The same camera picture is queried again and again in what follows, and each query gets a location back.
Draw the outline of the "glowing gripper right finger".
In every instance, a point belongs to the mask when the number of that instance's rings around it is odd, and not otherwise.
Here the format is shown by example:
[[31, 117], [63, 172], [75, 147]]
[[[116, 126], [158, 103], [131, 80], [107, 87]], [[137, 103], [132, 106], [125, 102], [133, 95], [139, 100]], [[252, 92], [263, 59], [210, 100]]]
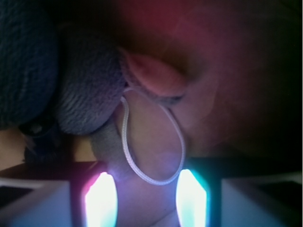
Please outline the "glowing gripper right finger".
[[191, 158], [177, 183], [183, 227], [300, 227], [303, 170], [271, 158]]

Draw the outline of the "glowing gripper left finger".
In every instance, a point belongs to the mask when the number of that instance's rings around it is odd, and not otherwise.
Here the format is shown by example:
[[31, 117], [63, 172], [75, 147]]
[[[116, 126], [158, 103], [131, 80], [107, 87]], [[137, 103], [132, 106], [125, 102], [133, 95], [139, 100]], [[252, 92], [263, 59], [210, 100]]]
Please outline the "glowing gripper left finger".
[[2, 227], [84, 227], [85, 196], [104, 162], [20, 164], [0, 172]]

